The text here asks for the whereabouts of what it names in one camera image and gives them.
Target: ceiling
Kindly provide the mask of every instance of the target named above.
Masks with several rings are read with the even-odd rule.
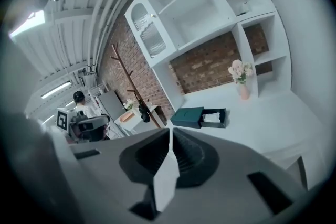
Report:
[[[85,78],[82,80],[80,74],[96,77],[99,55],[103,52],[109,31],[125,2],[126,0],[49,1],[44,9],[45,23],[14,37],[15,43],[41,74],[26,114],[45,120],[58,107],[71,102],[76,90],[87,93],[96,84],[95,79],[91,79],[90,83]],[[72,85],[45,99],[41,98],[41,95],[66,81],[71,81]]]

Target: white tissue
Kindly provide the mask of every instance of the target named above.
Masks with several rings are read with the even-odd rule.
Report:
[[[221,122],[219,119],[219,113],[205,114],[203,115],[204,122]]]

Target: wooden coat rack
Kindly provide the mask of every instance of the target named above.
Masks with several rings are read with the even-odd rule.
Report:
[[[114,45],[112,44],[112,48],[113,48],[113,50],[114,50],[115,55],[117,55],[117,57],[110,56],[110,58],[111,58],[111,59],[114,59],[114,60],[116,60],[116,61],[119,62],[121,68],[124,70],[125,75],[126,75],[126,77],[128,78],[128,81],[131,83],[131,86],[132,86],[132,88],[133,88],[133,90],[128,90],[128,91],[134,91],[135,96],[136,96],[139,100],[141,100],[142,103],[143,103],[143,104],[146,106],[146,108],[148,109],[148,106],[147,106],[146,103],[143,101],[143,99],[142,99],[140,93],[138,92],[137,88],[135,87],[135,85],[134,85],[134,83],[133,83],[133,81],[132,81],[132,79],[131,79],[131,77],[130,77],[130,75],[133,73],[133,70],[132,70],[130,73],[128,73],[127,70],[126,70],[126,67],[125,67],[124,63],[122,62],[122,60],[121,60],[121,58],[120,58],[120,55],[119,55],[119,53],[118,53],[118,43],[117,43],[116,47],[114,47]],[[161,127],[159,126],[159,124],[157,123],[156,119],[154,118],[152,112],[151,112],[149,109],[148,109],[148,114],[149,114],[149,117],[151,117],[152,121],[155,123],[156,127],[157,127],[157,128],[161,128]]]

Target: cabinet door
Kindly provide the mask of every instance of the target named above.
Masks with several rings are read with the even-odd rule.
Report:
[[[148,0],[134,0],[125,16],[150,67],[177,51]]]

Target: desk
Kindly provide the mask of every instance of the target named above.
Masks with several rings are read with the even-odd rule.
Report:
[[[159,126],[161,128],[164,128],[164,124],[162,123],[161,119],[159,118],[158,114],[155,112],[155,109],[157,108],[157,105],[153,105],[149,108],[149,110],[152,112],[154,118],[158,122]],[[138,134],[145,131],[153,130],[156,128],[156,125],[151,120],[150,122],[143,122],[141,116],[134,115],[132,118],[130,118],[128,121],[121,122],[120,117],[117,118],[115,121],[115,124],[119,125],[123,129],[127,131],[129,134]]]
[[[240,100],[235,90],[225,91],[222,96],[216,96],[215,92],[208,92],[206,97],[199,94],[202,93],[189,94],[182,107],[226,108],[227,127],[192,129],[173,126],[171,121],[167,127],[189,129],[246,145],[280,166],[286,159],[302,156],[309,187],[324,177],[323,160],[316,147],[323,125],[293,92],[264,99],[252,97],[247,101]]]

